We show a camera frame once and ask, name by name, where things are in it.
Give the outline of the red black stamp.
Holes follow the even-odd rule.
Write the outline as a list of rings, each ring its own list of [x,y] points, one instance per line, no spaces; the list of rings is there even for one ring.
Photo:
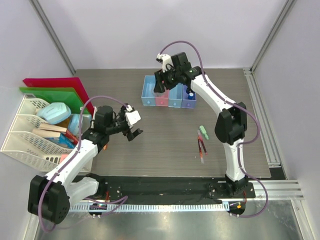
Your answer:
[[[189,87],[187,87],[185,91],[187,94],[189,94],[192,90]]]

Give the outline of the blue glue bottle grey cap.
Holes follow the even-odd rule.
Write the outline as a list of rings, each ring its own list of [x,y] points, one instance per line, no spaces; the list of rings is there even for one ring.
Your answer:
[[[188,99],[188,100],[193,100],[194,97],[195,97],[195,93],[194,93],[194,92],[190,92],[190,93],[188,94],[188,96],[187,96],[187,99]]]

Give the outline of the light blue drawer box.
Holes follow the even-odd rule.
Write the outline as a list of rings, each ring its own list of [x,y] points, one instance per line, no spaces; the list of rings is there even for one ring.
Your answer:
[[[168,95],[168,107],[169,108],[181,108],[182,105],[182,91],[183,85],[178,84],[169,91]]]

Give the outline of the sky blue drawer box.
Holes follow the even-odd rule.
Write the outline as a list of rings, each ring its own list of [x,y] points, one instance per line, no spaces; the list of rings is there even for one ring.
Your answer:
[[[146,75],[144,77],[141,101],[144,106],[156,106],[156,97],[154,88],[156,84],[156,78],[154,75]]]

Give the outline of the pink drawer box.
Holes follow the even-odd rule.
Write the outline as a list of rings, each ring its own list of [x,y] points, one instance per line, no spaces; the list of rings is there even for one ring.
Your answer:
[[[157,107],[168,107],[170,91],[167,90],[164,93],[165,93],[165,97],[163,97],[163,98],[155,98],[155,105]]]

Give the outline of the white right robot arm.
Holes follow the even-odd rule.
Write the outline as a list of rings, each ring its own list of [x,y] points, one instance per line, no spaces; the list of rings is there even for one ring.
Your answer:
[[[235,107],[235,101],[222,93],[199,66],[193,67],[184,52],[172,56],[159,53],[156,60],[162,67],[154,73],[155,93],[164,93],[182,84],[200,96],[217,115],[214,132],[225,151],[225,190],[233,198],[242,195],[249,182],[243,170],[242,147],[248,127],[246,105],[241,103]]]

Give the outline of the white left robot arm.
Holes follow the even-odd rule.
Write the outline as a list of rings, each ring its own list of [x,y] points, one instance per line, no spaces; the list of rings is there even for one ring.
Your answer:
[[[100,106],[91,126],[81,135],[76,147],[56,168],[45,176],[36,175],[30,182],[27,210],[29,213],[53,224],[60,224],[71,206],[93,196],[100,200],[107,192],[104,178],[89,173],[73,182],[80,170],[109,143],[110,137],[123,134],[132,141],[143,131],[132,131],[141,120],[140,113],[130,105],[114,113],[111,106]]]

